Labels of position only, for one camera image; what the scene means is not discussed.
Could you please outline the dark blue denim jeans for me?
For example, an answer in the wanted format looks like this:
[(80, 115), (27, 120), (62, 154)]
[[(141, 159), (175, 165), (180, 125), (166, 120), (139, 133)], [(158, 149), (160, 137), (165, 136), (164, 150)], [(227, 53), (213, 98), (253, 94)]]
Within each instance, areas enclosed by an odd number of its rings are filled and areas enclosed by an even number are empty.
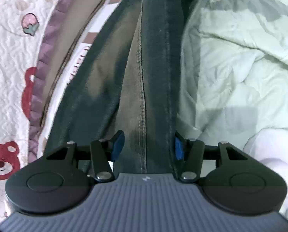
[(171, 173), (192, 0), (122, 0), (66, 87), (45, 152), (125, 133), (115, 173)]

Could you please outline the white crumpled shirt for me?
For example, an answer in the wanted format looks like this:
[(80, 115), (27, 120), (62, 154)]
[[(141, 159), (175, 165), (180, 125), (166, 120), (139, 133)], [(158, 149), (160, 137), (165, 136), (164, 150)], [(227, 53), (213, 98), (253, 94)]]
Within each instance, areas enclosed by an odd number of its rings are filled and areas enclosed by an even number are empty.
[(287, 195), (280, 213), (288, 219), (288, 131), (263, 129), (248, 140), (243, 151), (284, 179)]

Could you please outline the white bear print quilt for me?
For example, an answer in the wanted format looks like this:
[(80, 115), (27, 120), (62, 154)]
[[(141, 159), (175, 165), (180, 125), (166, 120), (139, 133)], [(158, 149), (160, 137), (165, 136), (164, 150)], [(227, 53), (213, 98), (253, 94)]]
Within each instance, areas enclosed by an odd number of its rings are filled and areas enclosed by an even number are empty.
[(73, 0), (0, 0), (0, 223), (6, 180), (37, 157), (32, 103), (43, 92), (54, 42)]

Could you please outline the beige mattress edge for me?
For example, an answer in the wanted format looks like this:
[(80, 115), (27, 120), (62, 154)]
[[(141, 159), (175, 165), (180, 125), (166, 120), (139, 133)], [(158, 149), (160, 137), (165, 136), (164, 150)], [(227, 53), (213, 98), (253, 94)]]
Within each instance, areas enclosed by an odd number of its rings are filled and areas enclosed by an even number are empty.
[(81, 28), (86, 24), (89, 15), (97, 8), (101, 0), (73, 0), (70, 2), (60, 29), (51, 34), (54, 37), (53, 50), (50, 51), (48, 61), (48, 75), (46, 76), (42, 99), (46, 101), (50, 88), (55, 80), (64, 58), (77, 37)]

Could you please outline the pale green garment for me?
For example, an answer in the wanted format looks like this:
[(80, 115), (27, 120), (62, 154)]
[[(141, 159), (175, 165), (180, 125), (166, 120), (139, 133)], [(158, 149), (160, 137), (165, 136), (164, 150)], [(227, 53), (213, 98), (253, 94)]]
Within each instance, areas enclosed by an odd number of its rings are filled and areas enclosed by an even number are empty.
[(288, 130), (288, 0), (194, 0), (184, 28), (176, 129), (243, 148)]

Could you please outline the checkered bed sheet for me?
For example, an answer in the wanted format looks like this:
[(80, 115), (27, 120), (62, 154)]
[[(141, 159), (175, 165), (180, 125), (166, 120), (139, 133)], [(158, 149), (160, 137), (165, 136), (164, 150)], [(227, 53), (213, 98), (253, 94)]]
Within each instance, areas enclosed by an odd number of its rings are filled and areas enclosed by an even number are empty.
[(101, 28), (122, 0), (101, 0), (89, 15), (63, 60), (46, 101), (43, 101), (42, 93), (48, 75), (46, 58), (49, 57), (54, 44), (54, 37), (50, 35), (60, 29), (71, 1), (73, 0), (59, 0), (53, 10), (39, 51), (37, 70), (34, 73), (28, 150), (38, 158), (43, 155), (65, 88), (76, 75)]

